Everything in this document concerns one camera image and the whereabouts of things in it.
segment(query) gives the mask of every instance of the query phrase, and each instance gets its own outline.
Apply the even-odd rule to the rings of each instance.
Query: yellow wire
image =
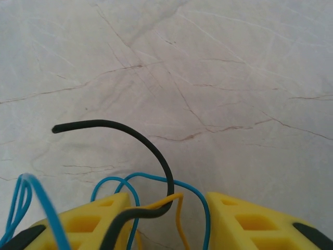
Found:
[[[159,208],[163,205],[165,205],[166,203],[173,201],[174,199],[179,198],[178,204],[177,204],[177,211],[176,211],[176,225],[177,225],[177,229],[178,229],[178,233],[183,241],[183,244],[185,246],[185,250],[190,250],[188,241],[186,239],[186,236],[184,234],[183,228],[182,228],[182,224],[181,224],[181,210],[182,210],[182,204],[183,204],[183,198],[184,198],[184,194],[183,193],[176,193],[176,194],[172,194],[167,196],[166,198],[155,202],[153,204],[147,205],[147,206],[141,206],[141,207],[136,207],[136,208],[144,208],[144,209],[156,209]]]

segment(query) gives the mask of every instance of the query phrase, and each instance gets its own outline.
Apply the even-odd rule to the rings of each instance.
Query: yellow bracket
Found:
[[[220,193],[206,195],[211,250],[318,250],[294,226],[308,222]]]

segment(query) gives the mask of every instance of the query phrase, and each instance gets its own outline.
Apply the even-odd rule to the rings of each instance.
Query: marble surface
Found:
[[[0,0],[0,233],[21,173],[38,176],[58,212],[106,176],[162,174],[122,132],[51,133],[109,119],[146,135],[175,178],[333,238],[332,12],[331,0]],[[132,183],[144,204],[166,193]],[[203,210],[185,194],[199,249]],[[174,210],[140,222],[146,249],[183,249]],[[43,217],[34,198],[19,230]]]

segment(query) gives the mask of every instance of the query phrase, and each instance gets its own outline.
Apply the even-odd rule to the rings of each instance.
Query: black wire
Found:
[[[142,134],[140,134],[136,130],[115,121],[89,120],[89,121],[77,121],[77,122],[55,125],[52,128],[52,132],[57,134],[76,129],[86,129],[94,127],[106,127],[106,128],[117,129],[133,136],[134,138],[142,142],[156,156],[157,160],[160,162],[164,170],[166,182],[168,184],[168,191],[166,193],[167,196],[174,194],[174,181],[168,163],[166,162],[161,152],[147,138],[145,138]],[[170,209],[171,205],[172,201],[157,209],[132,208],[121,212],[111,222],[111,225],[109,226],[103,238],[99,250],[114,249],[114,246],[117,242],[117,238],[120,234],[120,230],[127,221],[135,218],[160,217]]]

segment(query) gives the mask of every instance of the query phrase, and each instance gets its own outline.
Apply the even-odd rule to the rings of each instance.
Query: wire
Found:
[[[131,178],[136,177],[136,176],[148,178],[148,179],[155,180],[155,181],[166,182],[166,179],[164,177],[153,176],[151,174],[142,173],[142,172],[132,173],[129,176],[127,176],[125,178],[125,180],[128,181]],[[207,203],[204,195],[199,190],[197,190],[195,187],[193,187],[193,186],[191,186],[191,185],[189,185],[189,184],[187,184],[185,182],[174,180],[174,183],[177,186],[181,186],[181,187],[183,187],[185,189],[188,189],[188,190],[192,191],[201,200],[203,208],[204,208],[205,217],[206,217],[206,232],[205,232],[205,235],[204,235],[203,247],[202,248],[203,248],[203,250],[208,250],[209,239],[210,239],[210,230],[211,230],[210,229],[210,227],[211,227],[211,220],[210,220],[210,212],[209,212],[208,203]],[[115,193],[120,192],[120,190],[122,189],[122,187],[123,187],[123,184],[120,183],[119,186],[116,188]]]
[[[102,179],[95,186],[95,188],[92,192],[92,197],[90,199],[91,202],[93,202],[96,199],[96,195],[97,195],[97,192],[98,192],[100,186],[102,186],[107,181],[119,181],[122,185],[126,185],[134,196],[135,206],[137,206],[137,207],[140,206],[139,196],[137,195],[137,192],[135,191],[133,186],[130,185],[127,181],[125,181],[124,179],[122,179],[120,177],[106,177],[106,178]],[[133,240],[134,240],[134,237],[135,237],[135,232],[136,232],[138,223],[139,223],[139,219],[134,219],[133,228],[132,228],[131,233],[130,233],[129,241],[127,242],[127,247],[126,247],[127,250],[131,250],[131,248],[132,248],[132,244],[133,244]]]
[[[145,138],[142,134],[140,134],[136,130],[115,121],[90,120],[90,121],[78,121],[78,122],[56,125],[53,127],[52,132],[61,133],[70,130],[93,128],[93,127],[107,127],[107,128],[118,129],[135,137],[137,140],[142,142],[156,156],[157,160],[160,162],[164,170],[166,181],[168,184],[167,195],[171,195],[174,193],[174,182],[173,182],[172,173],[165,158],[163,157],[161,152],[147,138]],[[170,209],[171,205],[172,201],[155,210],[132,208],[119,213],[113,219],[111,225],[109,226],[99,249],[100,250],[114,249],[120,230],[127,221],[135,218],[160,217]]]
[[[13,221],[13,215],[15,212],[15,206],[17,202],[17,196],[20,191],[20,200],[19,204],[17,207],[17,212]],[[25,199],[25,204],[23,205],[23,200],[24,200],[24,194],[27,192],[27,197]],[[26,212],[28,211],[28,208],[31,204],[31,199],[32,199],[32,191],[30,185],[22,179],[22,175],[19,176],[16,182],[14,194],[12,197],[11,201],[11,207],[9,210],[9,215],[7,219],[7,224],[6,224],[6,231],[4,236],[0,240],[0,247],[2,247],[5,243],[11,240],[16,227],[18,224],[21,222],[23,217],[25,216]]]
[[[167,196],[166,198],[158,201],[158,202],[155,202],[153,204],[150,204],[150,205],[147,205],[147,206],[143,206],[141,208],[144,208],[144,209],[156,209],[160,206],[163,206],[164,204],[170,202],[170,201],[173,201],[174,199],[177,199],[179,198],[179,201],[178,201],[178,205],[177,205],[177,211],[176,211],[176,225],[177,225],[177,229],[178,229],[178,232],[179,232],[179,235],[183,241],[183,244],[185,246],[185,249],[186,250],[190,250],[190,247],[189,247],[189,244],[188,244],[188,241],[186,239],[186,236],[184,234],[184,231],[183,231],[183,228],[182,228],[182,224],[181,224],[181,211],[182,211],[182,204],[183,204],[183,198],[184,198],[184,194],[182,193],[176,193],[176,194],[172,194],[172,195],[169,195]]]
[[[58,248],[61,250],[71,250],[59,217],[39,180],[34,175],[29,173],[24,173],[22,175],[22,179],[28,181],[29,184],[35,189],[35,193],[46,213],[48,223],[53,231]]]
[[[9,211],[9,216],[6,224],[6,232],[2,237],[2,239],[0,240],[0,247],[3,246],[6,242],[8,242],[12,238],[16,227],[26,214],[32,199],[31,187],[34,188],[35,193],[46,213],[47,220],[55,236],[58,248],[61,250],[71,250],[68,239],[65,235],[65,231],[63,230],[59,217],[51,201],[49,200],[39,180],[34,175],[29,173],[21,174],[16,182],[14,195],[12,198],[11,207]],[[19,204],[16,211],[15,219],[14,221],[12,221],[19,190],[20,190]],[[25,199],[25,204],[23,205],[25,194],[27,194],[27,197]]]

